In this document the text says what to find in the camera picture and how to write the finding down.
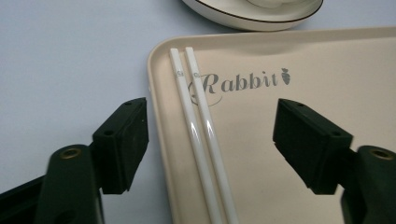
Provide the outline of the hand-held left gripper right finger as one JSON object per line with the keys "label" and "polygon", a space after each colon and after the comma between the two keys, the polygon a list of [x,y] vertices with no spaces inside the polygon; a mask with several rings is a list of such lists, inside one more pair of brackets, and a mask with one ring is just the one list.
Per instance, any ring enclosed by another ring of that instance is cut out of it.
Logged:
{"label": "hand-held left gripper right finger", "polygon": [[334,194],[353,136],[307,105],[279,99],[273,141],[315,194]]}

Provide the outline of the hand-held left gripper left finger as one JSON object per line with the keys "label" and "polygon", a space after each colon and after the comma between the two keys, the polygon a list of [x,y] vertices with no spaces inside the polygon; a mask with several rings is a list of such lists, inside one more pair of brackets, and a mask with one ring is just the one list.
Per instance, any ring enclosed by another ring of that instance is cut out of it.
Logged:
{"label": "hand-held left gripper left finger", "polygon": [[92,136],[92,153],[104,194],[122,194],[134,175],[149,143],[147,100],[121,104]]}

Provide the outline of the beige tray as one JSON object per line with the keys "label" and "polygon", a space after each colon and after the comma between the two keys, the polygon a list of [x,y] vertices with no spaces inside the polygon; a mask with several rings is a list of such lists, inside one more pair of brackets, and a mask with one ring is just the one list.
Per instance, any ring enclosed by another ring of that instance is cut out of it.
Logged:
{"label": "beige tray", "polygon": [[210,224],[171,49],[193,48],[240,224],[343,224],[338,196],[308,189],[277,151],[276,105],[308,105],[396,152],[396,27],[178,37],[148,57],[174,224]]}

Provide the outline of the white bowl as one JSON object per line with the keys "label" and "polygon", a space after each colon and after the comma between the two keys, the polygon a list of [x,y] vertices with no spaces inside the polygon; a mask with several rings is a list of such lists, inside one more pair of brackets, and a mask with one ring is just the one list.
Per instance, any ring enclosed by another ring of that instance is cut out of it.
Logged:
{"label": "white bowl", "polygon": [[298,0],[248,0],[249,3],[263,8],[277,8],[282,5],[294,3]]}

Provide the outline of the white plate with dark rim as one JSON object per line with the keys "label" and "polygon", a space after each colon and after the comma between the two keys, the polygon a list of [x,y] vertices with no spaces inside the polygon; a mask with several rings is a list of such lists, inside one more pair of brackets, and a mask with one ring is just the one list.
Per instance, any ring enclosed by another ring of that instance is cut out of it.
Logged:
{"label": "white plate with dark rim", "polygon": [[277,8],[263,8],[248,0],[181,0],[201,16],[245,31],[273,32],[292,28],[313,16],[324,0],[298,0]]}

